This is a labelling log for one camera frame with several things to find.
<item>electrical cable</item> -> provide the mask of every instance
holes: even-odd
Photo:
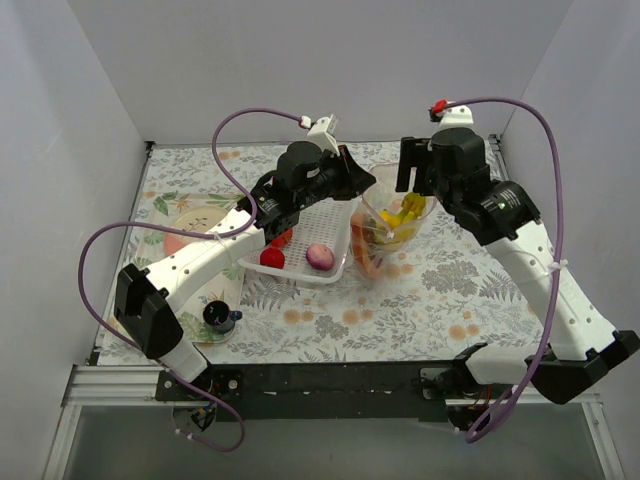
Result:
[[[109,331],[112,335],[114,335],[115,337],[119,338],[120,340],[122,340],[124,343],[126,343],[127,345],[130,345],[136,349],[140,349],[140,347],[138,347],[138,345],[133,341],[130,340],[129,338],[127,338],[126,336],[124,336],[123,334],[121,334],[120,332],[118,332],[115,328],[113,328],[111,325],[109,325],[106,321],[104,321],[102,319],[102,316],[96,311],[96,309],[91,305],[91,303],[89,302],[89,299],[87,297],[87,292],[86,292],[86,288],[85,288],[85,284],[84,284],[84,266],[87,260],[87,254],[89,253],[89,249],[91,248],[91,245],[93,245],[93,243],[96,241],[96,239],[98,237],[100,237],[102,234],[113,230],[115,228],[120,228],[120,227],[140,227],[140,228],[148,228],[151,230],[158,230],[160,232],[165,232],[165,233],[174,233],[177,235],[181,235],[184,237],[192,237],[192,238],[199,238],[201,240],[217,240],[220,238],[227,238],[227,237],[232,237],[234,235],[238,235],[239,233],[242,233],[243,231],[245,231],[247,228],[249,228],[251,225],[253,225],[253,223],[255,222],[256,216],[258,214],[258,208],[256,205],[256,201],[253,199],[253,197],[251,196],[251,192],[246,189],[238,180],[236,180],[234,178],[234,176],[224,167],[224,165],[222,164],[222,161],[220,160],[220,157],[218,156],[218,152],[217,150],[217,143],[218,143],[218,137],[220,135],[220,132],[222,130],[222,128],[229,123],[231,120],[233,120],[234,118],[237,118],[241,115],[246,115],[248,113],[269,113],[271,115],[276,115],[279,117],[283,117],[283,118],[288,118],[290,120],[294,120],[296,123],[298,123],[298,125],[302,128],[301,122],[302,122],[302,118],[286,113],[286,112],[282,112],[280,110],[274,110],[271,108],[246,108],[244,110],[239,110],[235,113],[232,113],[231,115],[229,115],[228,117],[226,117],[224,120],[222,120],[222,122],[220,122],[220,124],[218,125],[218,127],[216,128],[215,132],[213,133],[213,137],[211,139],[211,153],[213,154],[213,159],[216,162],[218,168],[220,168],[220,170],[222,171],[222,173],[224,174],[225,177],[227,177],[231,183],[233,185],[235,185],[248,199],[249,199],[249,203],[251,204],[251,218],[247,221],[247,223],[245,223],[244,225],[242,225],[241,227],[236,228],[235,230],[231,230],[228,232],[224,232],[221,234],[217,234],[217,233],[213,233],[213,234],[205,234],[205,233],[197,233],[197,232],[185,232],[183,230],[178,230],[175,228],[169,228],[169,227],[163,227],[161,225],[154,225],[152,223],[146,223],[146,222],[133,222],[133,221],[126,221],[126,222],[116,222],[116,223],[111,223],[109,225],[105,225],[104,227],[100,228],[99,230],[97,230],[93,235],[91,235],[89,237],[89,239],[87,240],[87,242],[85,243],[84,247],[82,248],[82,252],[80,253],[80,259],[78,261],[78,291],[80,292],[80,298],[82,299],[82,303],[84,304],[85,308],[87,309],[87,311],[91,314],[91,316],[100,324],[102,325],[102,327],[104,327],[107,331]],[[169,372],[169,374],[175,378],[175,380],[180,383],[181,385],[183,385],[184,387],[188,388],[189,390],[191,390],[194,393],[197,393],[198,395],[201,395],[205,398],[207,398],[208,400],[210,400],[211,402],[215,402],[218,405],[220,405],[221,407],[223,407],[224,409],[226,409],[236,420],[238,420],[238,423],[240,425],[240,438],[238,439],[238,441],[227,447],[227,446],[223,446],[223,445],[218,445],[214,442],[211,442],[205,438],[199,437],[198,435],[194,435],[191,432],[187,432],[187,431],[183,431],[183,430],[179,430],[179,433],[184,434],[185,436],[187,436],[190,439],[196,440],[200,443],[203,443],[211,448],[213,448],[214,450],[218,450],[220,452],[232,452],[233,450],[236,450],[244,441],[244,437],[245,437],[245,424],[244,421],[242,420],[242,417],[240,416],[240,414],[229,404],[227,404],[226,402],[220,400],[219,398],[211,395],[208,392],[205,392],[204,390],[201,390],[199,388],[197,388],[194,385],[191,385],[189,382],[183,380],[182,378],[180,378],[175,372],[167,369],[167,371]]]
[[[551,132],[551,127],[542,114],[533,108],[531,105],[522,102],[520,100],[514,100],[506,97],[478,97],[470,98],[467,100],[460,100],[447,104],[447,108],[460,107],[463,105],[474,105],[478,103],[506,103],[522,108],[531,113],[542,125],[547,139],[549,140],[549,146],[551,147],[551,159],[553,160],[553,173],[555,176],[555,188],[556,188],[556,242],[555,252],[553,254],[553,261],[561,264],[562,261],[562,247],[564,244],[564,202],[562,199],[562,178],[560,176],[560,160],[558,158],[558,147],[556,140]],[[473,426],[469,429],[466,435],[466,441],[468,443],[475,443],[487,434],[496,431],[513,413],[518,399],[524,392],[533,375],[536,373],[538,365],[542,361],[542,357],[547,349],[549,338],[551,337],[551,327],[553,326],[553,315],[556,311],[556,303],[558,301],[558,290],[560,288],[560,270],[554,270],[551,272],[551,294],[549,296],[549,307],[547,309],[547,316],[544,321],[542,336],[540,337],[540,344],[538,349],[527,369],[527,373],[524,375],[520,383],[516,386],[515,391],[511,391],[510,388],[506,389],[502,395],[500,395],[496,401],[475,421]],[[502,406],[502,402],[507,399],[507,403]],[[479,430],[480,426],[491,415],[489,423]]]

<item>red tomato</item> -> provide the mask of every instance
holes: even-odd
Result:
[[[284,253],[277,248],[267,248],[260,254],[260,265],[271,268],[284,268]]]
[[[276,238],[273,242],[271,242],[272,247],[283,248],[286,247],[291,239],[293,238],[293,228],[290,228],[278,238]]]

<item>flower pattern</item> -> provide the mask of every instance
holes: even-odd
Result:
[[[221,148],[220,158],[251,186],[285,148]],[[365,169],[395,162],[399,154],[397,142],[349,149]],[[486,151],[492,174],[499,177],[488,144]],[[168,212],[186,209],[184,202],[198,195],[228,208],[238,193],[216,169],[208,148],[154,149],[141,192],[139,221],[166,219],[165,205]],[[127,262],[150,262],[136,255],[141,242],[157,241],[149,235],[132,230]],[[247,270],[239,298],[243,319],[228,341],[202,352],[212,363],[432,360],[451,359],[477,342],[526,346],[539,339],[538,319],[500,264],[439,206],[404,251],[388,258],[385,272],[377,283],[365,285],[348,266],[338,282],[313,286]],[[230,280],[238,273],[225,271]],[[150,363],[110,334],[99,344],[100,365]]]

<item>white basket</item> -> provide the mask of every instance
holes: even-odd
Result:
[[[260,254],[253,252],[238,260],[244,268],[301,282],[328,284],[342,276],[349,252],[349,221],[358,200],[334,202],[326,200],[300,212],[300,221],[293,227],[293,239],[282,248],[285,256],[284,268],[260,265]],[[312,243],[322,243],[335,256],[335,265],[329,271],[316,270],[307,262],[307,248]]]

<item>wall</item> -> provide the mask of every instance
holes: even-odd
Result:
[[[540,107],[557,135],[571,269],[617,327],[636,331],[640,331],[638,18],[638,0],[574,2],[524,93],[524,100]],[[518,112],[506,129],[504,146],[511,176],[553,224],[553,173],[540,128]],[[628,478],[640,476],[639,367],[636,355],[601,383],[605,414]]]
[[[63,0],[0,0],[0,477],[42,475],[96,324],[76,287],[99,226],[128,216],[144,144]],[[90,259],[104,308],[122,232]]]
[[[69,0],[146,140],[209,142],[248,106],[318,117],[343,140],[428,134],[438,99],[520,97],[571,0]],[[482,133],[511,115],[485,109]],[[223,141],[296,138],[248,119]]]

